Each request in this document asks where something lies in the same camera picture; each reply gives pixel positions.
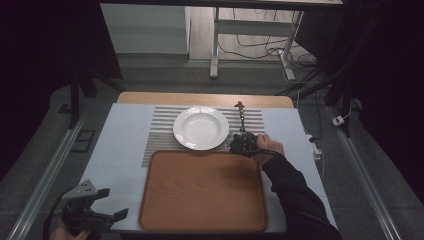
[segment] black jacket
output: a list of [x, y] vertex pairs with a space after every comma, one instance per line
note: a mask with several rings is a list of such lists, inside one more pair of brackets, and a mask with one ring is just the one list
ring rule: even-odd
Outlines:
[[321, 199], [306, 185], [303, 174], [284, 156], [276, 156], [262, 166], [272, 182], [271, 190], [280, 199], [286, 214], [287, 232], [293, 239], [342, 239], [328, 221]]

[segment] brown tray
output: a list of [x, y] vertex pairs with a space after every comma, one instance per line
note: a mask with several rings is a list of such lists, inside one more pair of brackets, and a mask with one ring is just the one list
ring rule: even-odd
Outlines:
[[252, 159], [227, 152], [158, 151], [139, 224], [165, 231], [264, 230], [260, 169]]

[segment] person's left hand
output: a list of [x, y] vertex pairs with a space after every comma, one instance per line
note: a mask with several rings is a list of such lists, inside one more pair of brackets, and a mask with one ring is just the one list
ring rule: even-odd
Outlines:
[[49, 240], [85, 240], [90, 235], [90, 232], [87, 230], [82, 230], [78, 236], [74, 237], [72, 234], [68, 231], [68, 228], [66, 228], [65, 224], [62, 222], [62, 220], [59, 220], [56, 229], [54, 232], [50, 235]]

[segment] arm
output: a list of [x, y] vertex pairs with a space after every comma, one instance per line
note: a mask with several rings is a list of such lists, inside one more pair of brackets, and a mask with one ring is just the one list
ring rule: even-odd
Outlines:
[[284, 157], [283, 145], [266, 134], [258, 135], [257, 145], [282, 154], [257, 154], [253, 159], [272, 182], [271, 190], [277, 194], [286, 215], [288, 234], [294, 239], [341, 239], [338, 230], [329, 223], [319, 197], [306, 185], [303, 174]]

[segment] white metal desk frame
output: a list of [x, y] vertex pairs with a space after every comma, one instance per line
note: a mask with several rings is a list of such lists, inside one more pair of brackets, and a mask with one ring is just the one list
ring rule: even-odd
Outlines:
[[299, 27], [300, 19], [303, 11], [295, 11], [293, 22], [259, 22], [246, 20], [219, 19], [219, 7], [214, 11], [214, 31], [213, 31], [213, 46], [210, 78], [218, 77], [218, 35], [219, 34], [236, 34], [236, 35], [251, 35], [251, 36], [275, 36], [287, 37], [284, 51], [278, 50], [281, 62], [283, 63], [284, 71], [288, 80], [294, 80], [293, 70], [291, 69], [288, 55], [293, 44]]

